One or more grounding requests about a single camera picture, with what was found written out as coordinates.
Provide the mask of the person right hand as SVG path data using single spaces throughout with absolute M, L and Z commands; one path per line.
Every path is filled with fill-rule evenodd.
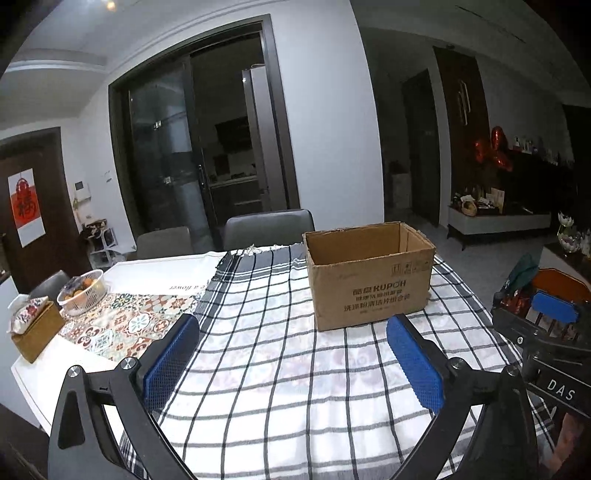
M 566 414 L 551 458 L 552 479 L 590 478 L 590 423 Z

